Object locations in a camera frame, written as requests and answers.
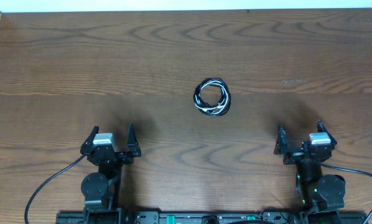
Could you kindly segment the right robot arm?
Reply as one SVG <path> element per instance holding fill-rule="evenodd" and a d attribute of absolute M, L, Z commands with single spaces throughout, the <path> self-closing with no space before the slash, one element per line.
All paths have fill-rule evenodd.
<path fill-rule="evenodd" d="M 323 123 L 317 121 L 317 132 L 300 147 L 292 147 L 283 125 L 277 127 L 275 155 L 283 156 L 283 164 L 295 165 L 297 195 L 304 207 L 290 218 L 291 223 L 341 222 L 337 210 L 345 206 L 345 179 L 322 172 L 322 162 L 331 158 L 337 141 Z"/>

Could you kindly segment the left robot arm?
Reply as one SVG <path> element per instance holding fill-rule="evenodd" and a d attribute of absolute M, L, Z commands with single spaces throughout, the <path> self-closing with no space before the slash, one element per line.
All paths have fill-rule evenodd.
<path fill-rule="evenodd" d="M 114 196 L 121 183 L 123 165 L 134 163 L 141 156 L 141 148 L 136 139 L 134 126 L 129 125 L 127 151 L 116 151 L 116 143 L 111 133 L 100 133 L 95 126 L 80 152 L 98 167 L 97 172 L 88 174 L 81 183 L 85 197 L 84 223 L 132 223 L 133 216 L 122 208 L 116 208 Z"/>

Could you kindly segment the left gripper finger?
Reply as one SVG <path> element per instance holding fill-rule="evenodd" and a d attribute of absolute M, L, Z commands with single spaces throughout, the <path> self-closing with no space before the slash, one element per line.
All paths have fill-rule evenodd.
<path fill-rule="evenodd" d="M 129 148 L 129 151 L 132 153 L 133 157 L 141 157 L 141 148 L 136 139 L 133 124 L 130 124 L 128 128 L 127 147 Z"/>
<path fill-rule="evenodd" d="M 93 140 L 95 136 L 98 134 L 99 127 L 94 126 L 92 129 L 90 135 L 87 137 L 87 139 L 84 141 L 84 143 L 81 145 L 80 153 L 83 155 L 89 155 L 91 151 L 95 148 L 93 144 Z"/>

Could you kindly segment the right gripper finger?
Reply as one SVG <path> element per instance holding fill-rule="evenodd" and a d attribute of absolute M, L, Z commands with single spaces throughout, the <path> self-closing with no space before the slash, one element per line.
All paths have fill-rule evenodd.
<path fill-rule="evenodd" d="M 274 148 L 275 155 L 283 155 L 288 151 L 288 140 L 283 125 L 277 127 L 276 145 Z"/>
<path fill-rule="evenodd" d="M 335 138 L 327 131 L 326 127 L 324 126 L 322 121 L 319 119 L 317 120 L 317 132 L 326 133 L 329 136 L 330 144 L 333 146 L 337 145 L 337 141 L 335 140 Z"/>

